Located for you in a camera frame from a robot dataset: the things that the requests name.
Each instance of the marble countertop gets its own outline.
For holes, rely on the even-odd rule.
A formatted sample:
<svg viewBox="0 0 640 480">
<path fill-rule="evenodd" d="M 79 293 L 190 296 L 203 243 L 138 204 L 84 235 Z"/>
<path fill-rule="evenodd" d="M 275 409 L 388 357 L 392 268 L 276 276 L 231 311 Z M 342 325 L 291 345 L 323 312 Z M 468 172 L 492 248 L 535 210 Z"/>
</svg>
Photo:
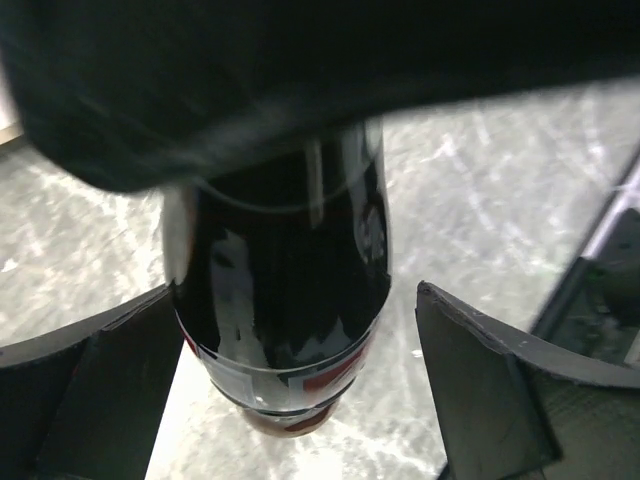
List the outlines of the marble countertop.
<svg viewBox="0 0 640 480">
<path fill-rule="evenodd" d="M 394 287 L 365 370 L 295 440 L 252 431 L 187 351 L 147 478 L 433 478 L 442 441 L 413 308 L 420 280 L 527 328 L 638 140 L 640 85 L 385 119 Z M 162 283 L 160 197 L 106 194 L 23 148 L 0 159 L 0 344 Z"/>
</svg>

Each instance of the red label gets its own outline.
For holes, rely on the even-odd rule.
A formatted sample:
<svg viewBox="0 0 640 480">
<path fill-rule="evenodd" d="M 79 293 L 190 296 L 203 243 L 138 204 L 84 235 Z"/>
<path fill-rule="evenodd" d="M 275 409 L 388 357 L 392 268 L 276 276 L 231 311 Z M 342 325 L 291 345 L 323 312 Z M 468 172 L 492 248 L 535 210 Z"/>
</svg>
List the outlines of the red label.
<svg viewBox="0 0 640 480">
<path fill-rule="evenodd" d="M 356 366 L 358 360 L 362 358 L 367 343 L 365 342 L 356 352 L 347 358 L 344 363 L 339 364 L 332 370 L 325 371 L 315 377 L 307 378 L 302 382 L 305 392 L 316 392 L 325 388 L 331 387 L 333 384 L 337 384 L 348 375 L 353 367 Z"/>
<path fill-rule="evenodd" d="M 296 376 L 289 379 L 289 388 L 294 397 L 302 395 L 307 403 L 317 403 L 328 400 L 338 394 L 358 374 L 364 364 L 364 359 L 371 345 L 373 335 L 365 339 L 348 357 L 338 364 L 311 373 L 307 376 Z"/>
</svg>

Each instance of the dark glass bottle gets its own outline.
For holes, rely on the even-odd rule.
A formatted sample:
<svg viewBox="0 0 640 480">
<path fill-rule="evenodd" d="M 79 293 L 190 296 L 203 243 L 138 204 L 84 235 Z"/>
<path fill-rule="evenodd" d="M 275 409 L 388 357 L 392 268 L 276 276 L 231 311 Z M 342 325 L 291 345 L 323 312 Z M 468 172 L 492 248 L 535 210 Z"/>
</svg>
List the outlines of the dark glass bottle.
<svg viewBox="0 0 640 480">
<path fill-rule="evenodd" d="M 167 282 L 189 345 L 256 428 L 317 428 L 355 379 L 391 286 L 378 122 L 167 189 Z"/>
</svg>

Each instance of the black fabric cover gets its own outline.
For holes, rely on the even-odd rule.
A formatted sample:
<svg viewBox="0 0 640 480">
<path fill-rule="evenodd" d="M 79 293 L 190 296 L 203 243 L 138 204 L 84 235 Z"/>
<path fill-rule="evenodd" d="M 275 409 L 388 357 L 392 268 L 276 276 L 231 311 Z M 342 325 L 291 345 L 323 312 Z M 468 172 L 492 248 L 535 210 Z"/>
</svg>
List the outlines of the black fabric cover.
<svg viewBox="0 0 640 480">
<path fill-rule="evenodd" d="M 136 191 L 389 110 L 636 74 L 636 0 L 3 0 L 28 139 Z"/>
</svg>

